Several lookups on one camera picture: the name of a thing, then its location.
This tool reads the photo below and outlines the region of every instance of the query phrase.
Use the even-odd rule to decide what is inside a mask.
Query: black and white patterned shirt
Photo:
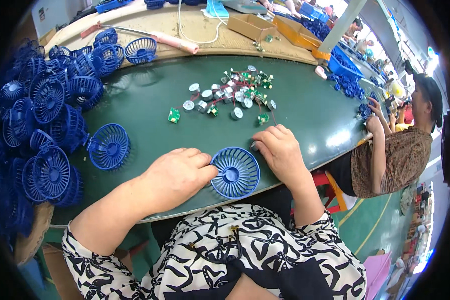
[[[250,204],[187,216],[141,283],[115,256],[101,256],[65,231],[66,263],[86,299],[225,299],[242,273],[281,299],[365,298],[365,267],[328,212],[288,230]]]

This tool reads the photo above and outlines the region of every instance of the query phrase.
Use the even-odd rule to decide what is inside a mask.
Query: yellow floor line
[[[355,211],[358,209],[358,207],[362,204],[362,202],[363,202],[364,200],[365,200],[365,199],[360,199],[360,200],[358,201],[358,203],[355,204],[355,206],[350,210],[350,212],[347,213],[346,216],[343,217],[343,219],[340,220],[340,222],[338,222],[338,228],[340,228],[340,226],[342,226],[342,225],[345,223],[345,221],[347,221],[348,218],[350,218],[350,216],[351,216],[353,213],[355,213]]]
[[[383,208],[383,210],[381,211],[380,217],[377,220],[377,223],[375,223],[375,225],[373,226],[372,230],[370,231],[370,233],[366,236],[366,239],[363,241],[363,243],[360,245],[360,247],[358,248],[358,250],[354,253],[354,255],[359,254],[360,250],[362,250],[363,245],[365,245],[365,243],[369,240],[370,236],[372,235],[373,231],[375,230],[375,228],[377,228],[378,222],[380,222],[380,220],[382,219],[382,217],[384,216],[385,213],[385,209],[387,209],[388,203],[390,202],[390,198],[392,197],[393,194],[390,194],[390,196],[388,197],[387,203],[385,204],[385,207]]]

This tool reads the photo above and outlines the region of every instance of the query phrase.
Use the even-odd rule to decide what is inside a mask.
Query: tan work surface
[[[182,31],[189,39],[195,41],[211,41],[216,36],[216,27],[220,21],[218,19],[204,17],[204,14],[200,11],[200,9],[204,8],[204,5],[187,6],[182,4]],[[228,9],[228,11],[230,15],[239,15],[238,12],[232,9]],[[185,39],[179,32],[178,15],[178,5],[171,5],[167,2],[162,9],[147,10],[146,4],[143,1],[133,1],[119,9],[86,16],[63,28],[45,46],[45,51],[48,54],[48,51],[54,45],[65,46],[71,51],[93,45],[95,36],[104,29],[100,29],[84,39],[80,37],[80,33],[97,24],[99,21],[105,25],[128,27],[149,32],[158,31]],[[117,30],[117,33],[118,44],[122,45],[123,48],[134,39],[143,37],[143,35],[123,30]],[[284,36],[281,39],[281,41],[274,39],[271,43],[262,41],[261,45],[265,49],[265,52],[258,52],[252,44],[253,41],[251,39],[229,30],[226,25],[222,24],[219,28],[218,39],[215,42],[198,45],[200,47],[198,55],[250,55],[318,65],[317,60],[312,56],[310,51],[292,45]],[[158,56],[157,59],[170,59],[192,55],[164,44],[158,44],[156,54]],[[122,68],[130,65],[131,63],[125,59]]]

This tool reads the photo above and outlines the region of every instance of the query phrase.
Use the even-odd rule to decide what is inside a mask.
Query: patterned blouse
[[[385,135],[387,164],[381,182],[383,194],[391,194],[407,187],[425,170],[432,150],[432,136],[421,129],[408,129]],[[352,151],[352,186],[360,198],[373,198],[370,170],[372,165],[372,141]]]
[[[86,299],[225,299],[242,273],[281,299],[365,298],[365,267],[328,212],[292,230],[277,214],[251,204],[191,214],[141,283],[115,256],[82,246],[70,228],[62,242]]]

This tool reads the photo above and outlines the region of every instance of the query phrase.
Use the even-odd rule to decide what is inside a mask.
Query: black hair
[[[437,82],[432,77],[429,77],[426,74],[414,74],[413,79],[415,81],[415,84],[420,87],[422,96],[426,99],[426,101],[432,103],[432,122],[435,121],[437,127],[441,128],[444,124],[444,121],[442,119],[442,115],[444,113],[444,104],[442,101],[442,93],[440,91],[440,88],[438,87]]]
[[[360,20],[360,18],[355,18],[353,23],[355,23],[358,27],[362,27],[362,20]]]

